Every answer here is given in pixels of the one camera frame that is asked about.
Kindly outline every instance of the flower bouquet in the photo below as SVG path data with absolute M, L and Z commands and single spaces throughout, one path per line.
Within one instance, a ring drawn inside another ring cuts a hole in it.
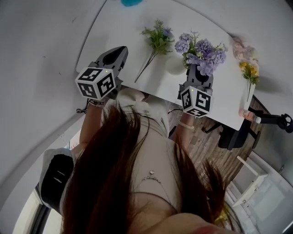
M 171 43 L 175 41 L 172 40 L 174 36 L 171 31 L 172 29 L 169 27 L 164 27 L 164 23 L 159 19 L 155 20 L 154 30 L 145 27 L 145 30 L 142 31 L 142 35 L 147 35 L 150 38 L 152 53 L 145 67 L 136 78 L 135 82 L 137 82 L 140 75 L 158 54 L 167 54 L 172 52 L 168 50 L 168 47 L 171 45 Z
M 257 64 L 253 64 L 250 62 L 240 62 L 239 67 L 242 70 L 242 75 L 245 79 L 248 81 L 248 95 L 247 95 L 247 101 L 250 94 L 251 85 L 256 85 L 260 79 L 259 79 L 259 67 Z
M 201 75 L 212 76 L 217 66 L 226 60 L 227 49 L 222 43 L 213 47 L 207 39 L 197 41 L 198 37 L 197 32 L 183 33 L 175 44 L 175 50 L 183 55 L 187 69 L 196 64 Z

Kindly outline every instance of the lavender flower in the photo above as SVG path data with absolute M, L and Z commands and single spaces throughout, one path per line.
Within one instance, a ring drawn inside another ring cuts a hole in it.
M 197 69 L 201 72 L 201 75 L 211 76 L 213 73 L 212 65 L 208 61 L 202 60 Z
M 193 40 L 193 37 L 188 33 L 183 33 L 179 37 L 179 40 L 180 41 L 186 41 L 186 42 L 190 43 Z
M 224 50 L 217 49 L 215 52 L 207 55 L 207 60 L 211 63 L 215 70 L 219 64 L 222 64 L 226 60 L 226 54 Z
M 177 41 L 175 43 L 175 50 L 178 53 L 186 53 L 189 50 L 189 43 L 187 41 Z
M 171 31 L 173 31 L 173 30 L 170 27 L 164 28 L 163 35 L 166 37 L 169 37 L 169 38 L 173 38 L 174 35 Z
M 186 55 L 186 57 L 187 57 L 187 60 L 186 60 L 187 64 L 197 64 L 197 65 L 199 65 L 201 63 L 201 60 L 194 54 L 188 53 Z
M 214 50 L 214 47 L 207 39 L 198 41 L 195 47 L 196 52 L 200 53 L 203 59 L 206 59 L 207 55 Z

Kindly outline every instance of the black cable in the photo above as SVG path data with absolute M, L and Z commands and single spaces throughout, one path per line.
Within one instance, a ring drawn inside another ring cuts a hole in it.
M 76 112 L 78 113 L 78 114 L 82 114 L 82 113 L 84 113 L 84 114 L 86 114 L 87 113 L 87 106 L 88 106 L 88 103 L 90 102 L 90 99 L 88 98 L 87 99 L 87 105 L 86 105 L 86 107 L 84 108 L 84 109 L 76 109 Z
M 170 114 L 173 111 L 182 111 L 182 109 L 174 109 L 174 110 L 171 110 L 170 112 L 168 112 L 168 114 Z

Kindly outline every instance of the person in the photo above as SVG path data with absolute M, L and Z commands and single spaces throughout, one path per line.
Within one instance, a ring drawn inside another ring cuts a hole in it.
M 241 231 L 220 172 L 208 162 L 195 169 L 187 154 L 194 117 L 183 113 L 168 138 L 164 100 L 131 88 L 117 99 L 90 101 L 72 151 L 44 153 L 41 199 L 63 215 L 62 233 Z

